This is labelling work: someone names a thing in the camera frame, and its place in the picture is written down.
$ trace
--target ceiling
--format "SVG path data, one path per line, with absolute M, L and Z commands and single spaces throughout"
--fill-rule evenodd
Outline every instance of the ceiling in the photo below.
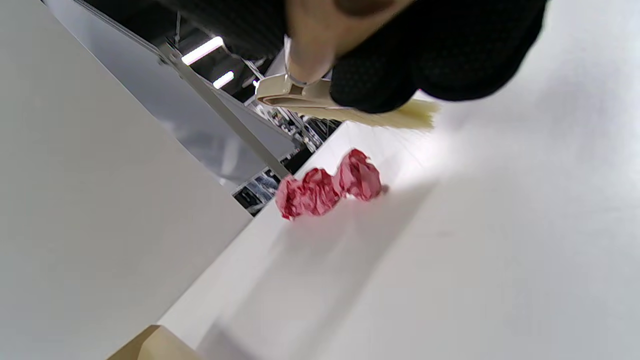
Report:
M 178 14 L 165 8 L 154 0 L 84 0 L 87 4 L 102 12 L 121 26 L 156 46 L 167 38 L 176 42 Z M 188 20 L 181 18 L 177 47 L 182 54 L 202 45 L 210 36 L 200 31 Z M 259 69 L 265 73 L 273 59 L 259 61 Z M 234 80 L 222 90 L 245 102 L 255 93 L 252 85 L 254 75 L 241 61 L 231 57 L 223 48 L 219 48 L 191 65 L 191 68 L 209 81 L 216 81 L 228 71 L 235 74 Z

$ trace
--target cardboard box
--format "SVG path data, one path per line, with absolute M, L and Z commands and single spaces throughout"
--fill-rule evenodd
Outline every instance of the cardboard box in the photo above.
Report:
M 166 327 L 151 325 L 107 360 L 202 360 Z

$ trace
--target brush bristles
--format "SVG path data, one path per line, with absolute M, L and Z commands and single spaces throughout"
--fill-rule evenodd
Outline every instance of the brush bristles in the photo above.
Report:
M 372 127 L 429 130 L 433 128 L 433 114 L 439 107 L 435 102 L 411 100 L 401 108 L 382 114 L 368 114 L 355 109 L 289 108 L 296 113 L 319 119 L 359 122 Z

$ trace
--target crumpled red paper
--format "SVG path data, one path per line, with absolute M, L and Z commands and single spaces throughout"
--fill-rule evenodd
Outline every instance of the crumpled red paper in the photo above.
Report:
M 282 217 L 319 217 L 347 195 L 363 201 L 379 196 L 383 191 L 380 172 L 368 160 L 362 151 L 353 149 L 342 159 L 335 176 L 325 169 L 313 168 L 302 180 L 293 176 L 282 179 L 275 200 Z
M 364 152 L 353 149 L 342 159 L 333 177 L 333 188 L 343 197 L 348 194 L 358 200 L 370 201 L 382 192 L 380 172 L 369 163 Z

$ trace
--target white wall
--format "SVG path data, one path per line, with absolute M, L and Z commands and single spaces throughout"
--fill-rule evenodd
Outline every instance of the white wall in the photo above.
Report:
M 227 123 L 157 54 L 133 41 L 74 0 L 47 0 L 50 11 L 144 107 L 164 122 L 187 150 L 214 174 L 235 186 L 266 165 Z M 220 99 L 277 158 L 294 146 L 284 134 L 228 94 Z
M 105 359 L 250 217 L 40 1 L 0 34 L 0 359 Z

